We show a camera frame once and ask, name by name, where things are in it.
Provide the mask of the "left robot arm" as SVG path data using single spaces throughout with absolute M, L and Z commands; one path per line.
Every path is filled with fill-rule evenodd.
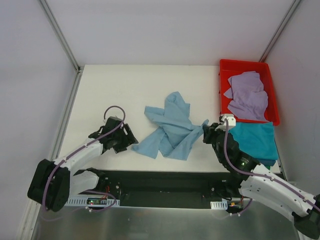
M 129 125 L 117 117 L 109 117 L 97 131 L 73 152 L 55 160 L 41 160 L 33 175 L 27 197 L 48 211 L 58 212 L 70 196 L 92 191 L 109 194 L 107 175 L 95 168 L 83 169 L 91 160 L 108 150 L 124 152 L 138 140 Z

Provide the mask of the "light blue printed t-shirt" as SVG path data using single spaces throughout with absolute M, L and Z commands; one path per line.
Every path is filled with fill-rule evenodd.
M 186 161 L 194 143 L 204 134 L 201 125 L 190 121 L 190 104 L 176 91 L 164 100 L 164 108 L 146 106 L 144 115 L 158 128 L 143 141 L 133 145 L 132 150 L 143 156 L 156 159 L 158 153 L 165 158 Z

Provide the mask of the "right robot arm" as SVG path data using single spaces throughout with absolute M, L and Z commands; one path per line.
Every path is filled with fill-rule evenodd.
M 228 121 L 204 125 L 203 142 L 212 146 L 220 164 L 231 174 L 225 184 L 230 197 L 255 200 L 278 212 L 306 237 L 320 237 L 320 197 L 280 178 L 239 148 L 229 133 Z

